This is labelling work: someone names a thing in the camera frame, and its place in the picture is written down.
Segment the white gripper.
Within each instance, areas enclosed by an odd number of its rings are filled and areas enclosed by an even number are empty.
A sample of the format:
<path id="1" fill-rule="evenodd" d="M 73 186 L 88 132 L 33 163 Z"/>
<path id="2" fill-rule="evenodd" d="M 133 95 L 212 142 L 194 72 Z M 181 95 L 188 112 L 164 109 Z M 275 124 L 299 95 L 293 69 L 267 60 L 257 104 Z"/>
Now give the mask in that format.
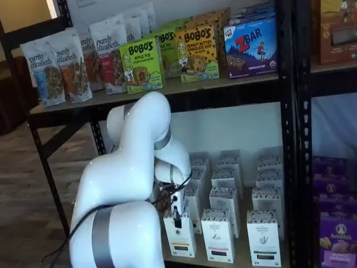
<path id="1" fill-rule="evenodd" d="M 182 227 L 181 216 L 185 210 L 185 189 L 175 189 L 170 197 L 171 212 L 173 215 L 174 225 L 176 228 Z"/>

